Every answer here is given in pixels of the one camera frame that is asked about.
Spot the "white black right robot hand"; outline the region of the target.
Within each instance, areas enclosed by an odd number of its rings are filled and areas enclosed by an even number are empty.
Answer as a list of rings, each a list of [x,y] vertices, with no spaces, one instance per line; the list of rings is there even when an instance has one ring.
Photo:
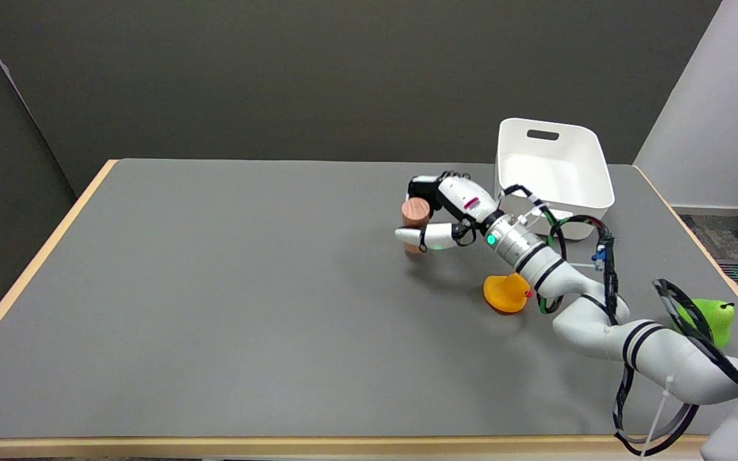
[[[445,170],[440,175],[413,176],[406,198],[421,198],[431,212],[444,210],[455,222],[404,225],[395,237],[404,244],[429,249],[466,247],[477,235],[486,236],[489,228],[505,215],[498,202],[466,173]]]

